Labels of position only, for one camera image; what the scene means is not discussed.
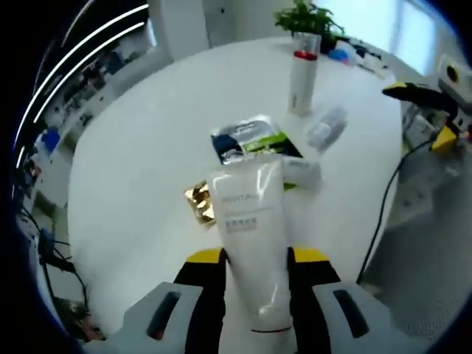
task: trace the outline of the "fluorescent light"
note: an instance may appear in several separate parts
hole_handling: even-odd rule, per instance
[[[20,155],[18,156],[18,161],[16,162],[16,168],[20,167],[21,157],[23,157],[23,153],[24,153],[24,146],[20,150]]]
[[[79,63],[77,63],[76,66],[74,66],[74,68],[72,68],[72,70],[70,72],[68,72],[66,75],[64,75],[63,79],[59,82],[59,84],[56,85],[56,87],[54,87],[54,90],[51,91],[51,94],[46,98],[46,101],[44,102],[44,104],[41,106],[41,109],[39,110],[38,114],[36,114],[36,117],[35,119],[33,120],[33,123],[36,123],[39,119],[39,117],[41,116],[41,114],[43,113],[44,109],[47,107],[48,103],[50,100],[52,100],[52,98],[54,97],[54,95],[56,94],[56,92],[59,91],[60,87],[88,60],[90,59],[91,57],[93,57],[95,54],[97,54],[100,50],[102,50],[102,48],[106,47],[107,45],[109,45],[111,42],[115,41],[116,39],[122,37],[123,35],[125,35],[126,33],[129,33],[131,31],[134,31],[136,28],[139,28],[139,27],[142,27],[144,26],[145,23],[144,22],[139,22],[138,24],[135,24],[134,26],[131,26],[129,27],[128,29],[125,29],[124,31],[118,33],[117,35],[114,35],[113,37],[111,37],[110,39],[108,39],[107,41],[103,42],[102,44],[100,44],[97,48],[95,48],[94,50],[92,50],[90,53],[88,53],[81,61],[79,61]]]
[[[90,41],[94,36],[102,32],[104,29],[107,27],[110,27],[112,24],[115,24],[116,22],[124,19],[125,17],[128,17],[130,15],[133,15],[134,13],[137,13],[138,11],[147,9],[149,7],[149,4],[138,6],[135,9],[132,9],[128,11],[127,13],[123,13],[120,16],[115,17],[113,20],[107,22],[103,26],[97,28],[95,31],[93,31],[91,34],[87,35],[83,40],[79,42],[77,46],[71,49],[70,52],[68,52],[64,57],[59,61],[59,63],[56,64],[56,66],[51,70],[51,72],[46,76],[44,79],[43,83],[39,86],[38,90],[35,92],[34,96],[32,97],[31,101],[29,102],[26,111],[23,114],[23,118],[21,118],[20,126],[18,127],[18,131],[16,132],[16,137],[15,137],[15,142],[13,144],[13,147],[16,145],[16,141],[18,140],[18,137],[20,135],[21,128],[23,127],[24,121],[27,118],[28,113],[31,110],[32,105],[35,103],[35,101],[38,99],[39,94],[44,90],[44,87],[48,83],[49,80],[51,80],[52,76],[59,70],[59,68],[66,62],[67,59],[69,59],[81,46],[83,46],[86,42]]]
[[[95,2],[95,0],[88,0],[87,3],[85,4],[85,6],[82,7],[82,10],[80,10],[79,13],[77,14],[77,16],[75,16],[73,22],[71,23],[71,25],[67,29],[67,32],[64,35],[64,39],[62,40],[62,43],[60,44],[60,46],[64,46],[65,42],[67,41],[67,38],[71,34],[72,28],[74,28],[77,21],[79,21],[79,18],[82,17],[82,15],[89,9],[90,5],[92,5],[94,2]]]

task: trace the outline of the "table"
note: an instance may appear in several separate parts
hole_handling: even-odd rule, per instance
[[[401,157],[400,103],[381,93],[395,79],[320,57],[314,113],[300,119],[287,113],[290,67],[289,38],[218,47],[149,76],[86,129],[69,184],[69,236],[106,334],[120,328],[132,304],[172,281],[186,257],[221,244],[216,227],[198,224],[183,191],[219,164],[211,129],[257,114],[275,119],[310,158],[316,152],[306,130],[337,105],[347,110],[346,130],[322,157],[321,188],[289,190],[285,203],[291,242],[321,249],[343,280],[355,281]],[[236,316],[228,305],[234,298],[227,290],[221,343]]]

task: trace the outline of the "gray floor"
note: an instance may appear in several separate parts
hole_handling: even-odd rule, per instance
[[[472,291],[471,160],[433,191],[432,210],[385,232],[366,274],[400,328],[432,341]]]

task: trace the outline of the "white bottle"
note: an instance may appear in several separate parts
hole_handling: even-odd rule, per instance
[[[296,115],[306,116],[311,112],[321,36],[310,33],[295,33],[295,36],[288,109]]]

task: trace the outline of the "wire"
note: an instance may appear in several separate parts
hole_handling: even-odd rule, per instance
[[[38,223],[36,223],[36,220],[34,217],[30,214],[27,208],[24,206],[21,206],[21,214],[29,218],[29,220],[36,226],[36,229],[38,230],[39,233],[41,233],[41,228],[38,226]]]
[[[385,193],[383,194],[382,205],[381,205],[381,212],[380,212],[380,215],[379,215],[379,217],[378,217],[377,227],[375,227],[374,236],[372,237],[372,240],[370,241],[369,249],[367,250],[366,257],[364,258],[364,261],[363,261],[363,263],[362,263],[361,271],[359,271],[359,275],[358,275],[358,277],[357,277],[357,280],[355,281],[356,283],[359,284],[359,283],[361,282],[361,280],[362,280],[362,275],[364,274],[365,268],[367,267],[367,261],[369,260],[370,254],[372,253],[372,249],[373,249],[373,247],[374,247],[375,239],[377,238],[378,231],[380,230],[381,225],[382,225],[382,219],[383,219],[383,216],[384,216],[384,209],[385,209],[386,197],[387,197],[388,194],[389,194],[390,186],[392,185],[392,182],[393,182],[393,180],[395,179],[395,176],[398,174],[398,171],[400,171],[400,168],[402,167],[403,163],[405,162],[405,160],[406,160],[407,158],[409,158],[413,153],[415,153],[415,152],[418,151],[419,149],[424,148],[426,145],[431,144],[431,143],[434,142],[435,140],[436,140],[436,136],[434,136],[434,138],[432,138],[432,139],[430,139],[430,140],[428,140],[428,141],[426,141],[426,142],[423,142],[423,143],[419,144],[417,147],[415,147],[414,149],[410,150],[404,157],[402,157],[402,159],[401,159],[400,162],[398,163],[397,168],[395,169],[395,171],[394,171],[392,177],[390,178],[389,183],[388,183],[387,186],[386,186]]]
[[[54,240],[53,243],[59,243],[59,244],[61,244],[61,245],[70,246],[70,244],[68,244],[67,242],[63,242],[63,241],[56,241],[56,240]]]
[[[58,249],[54,248],[54,252],[56,252],[58,255],[59,255],[59,258],[61,258],[62,260],[65,260],[66,262],[67,259],[62,255],[62,253],[60,253],[58,251]],[[73,274],[77,277],[77,279],[79,280],[80,284],[82,285],[82,293],[83,293],[83,304],[85,305],[85,307],[87,309],[89,309],[89,299],[87,298],[87,289],[86,289],[86,286],[85,284],[83,283],[82,281],[82,278],[79,276],[79,274],[77,273],[77,271],[74,270]]]

